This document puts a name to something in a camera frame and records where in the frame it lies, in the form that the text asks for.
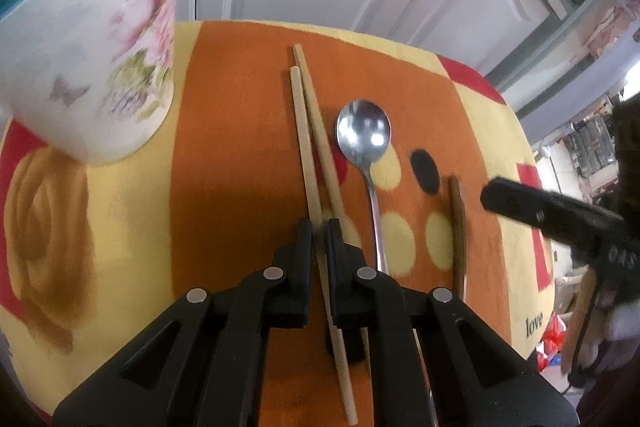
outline orange tablecloth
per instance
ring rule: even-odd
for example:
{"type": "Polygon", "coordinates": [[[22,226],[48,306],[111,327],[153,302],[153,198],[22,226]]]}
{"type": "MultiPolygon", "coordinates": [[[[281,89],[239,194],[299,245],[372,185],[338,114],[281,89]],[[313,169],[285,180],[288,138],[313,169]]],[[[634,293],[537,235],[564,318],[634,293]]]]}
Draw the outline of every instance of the orange tablecloth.
{"type": "MultiPolygon", "coordinates": [[[[288,73],[295,43],[305,49],[328,129],[357,98],[389,115],[392,147],[374,181],[392,275],[423,291],[451,285],[449,195],[440,180],[456,174],[468,220],[468,304],[521,355],[539,341],[553,304],[548,249],[539,232],[479,201],[493,176],[539,181],[518,120],[481,76],[329,28],[183,23],[174,103],[134,155],[94,168],[16,122],[5,134],[0,329],[11,369],[45,413],[174,298],[196,286],[235,286],[292,241],[306,215],[288,73]]],[[[338,152],[335,161],[346,238],[372,263],[364,181],[338,152]]],[[[346,423],[316,276],[311,311],[304,330],[271,335],[261,426],[346,423]]],[[[365,365],[352,367],[351,378],[360,422],[372,425],[365,365]]]]}

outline silver screw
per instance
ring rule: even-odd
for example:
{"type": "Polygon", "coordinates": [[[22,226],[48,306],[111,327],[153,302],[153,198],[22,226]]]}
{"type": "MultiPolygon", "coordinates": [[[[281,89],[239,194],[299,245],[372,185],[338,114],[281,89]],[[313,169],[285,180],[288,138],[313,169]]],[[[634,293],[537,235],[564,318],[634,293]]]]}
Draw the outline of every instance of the silver screw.
{"type": "Polygon", "coordinates": [[[438,302],[449,302],[453,298],[453,293],[446,288],[436,288],[433,291],[433,298],[438,302]]]}
{"type": "Polygon", "coordinates": [[[276,281],[284,275],[284,272],[282,271],[282,268],[278,268],[277,266],[270,266],[264,269],[262,275],[264,275],[265,279],[276,281]]]}
{"type": "Polygon", "coordinates": [[[192,304],[197,304],[207,298],[207,292],[202,288],[194,288],[187,293],[187,300],[192,304]]]}
{"type": "Polygon", "coordinates": [[[378,273],[370,266],[363,266],[362,268],[358,268],[356,275],[361,279],[366,281],[370,281],[371,279],[375,279],[378,273]]]}

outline metal handle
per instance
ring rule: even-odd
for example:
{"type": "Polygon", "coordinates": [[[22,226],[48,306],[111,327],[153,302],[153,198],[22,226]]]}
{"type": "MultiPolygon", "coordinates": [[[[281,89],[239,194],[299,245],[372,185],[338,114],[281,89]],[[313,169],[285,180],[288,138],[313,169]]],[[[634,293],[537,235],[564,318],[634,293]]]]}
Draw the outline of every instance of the metal handle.
{"type": "Polygon", "coordinates": [[[382,222],[380,219],[380,208],[378,207],[378,195],[376,194],[376,186],[371,179],[371,172],[364,171],[364,180],[369,191],[369,199],[371,200],[371,213],[373,214],[373,234],[376,240],[376,270],[382,273],[389,273],[386,264],[385,247],[382,243],[382,222]]]}

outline metal spoon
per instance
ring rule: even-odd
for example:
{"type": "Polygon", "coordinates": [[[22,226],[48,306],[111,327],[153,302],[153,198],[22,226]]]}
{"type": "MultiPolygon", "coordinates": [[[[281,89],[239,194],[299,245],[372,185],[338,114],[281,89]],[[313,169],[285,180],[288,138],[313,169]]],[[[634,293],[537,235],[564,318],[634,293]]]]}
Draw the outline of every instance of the metal spoon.
{"type": "Polygon", "coordinates": [[[335,134],[342,154],[364,175],[369,190],[373,231],[376,240],[376,269],[388,273],[376,188],[371,179],[371,164],[380,158],[391,141],[391,124],[385,112],[369,100],[348,103],[340,111],[335,134]]]}

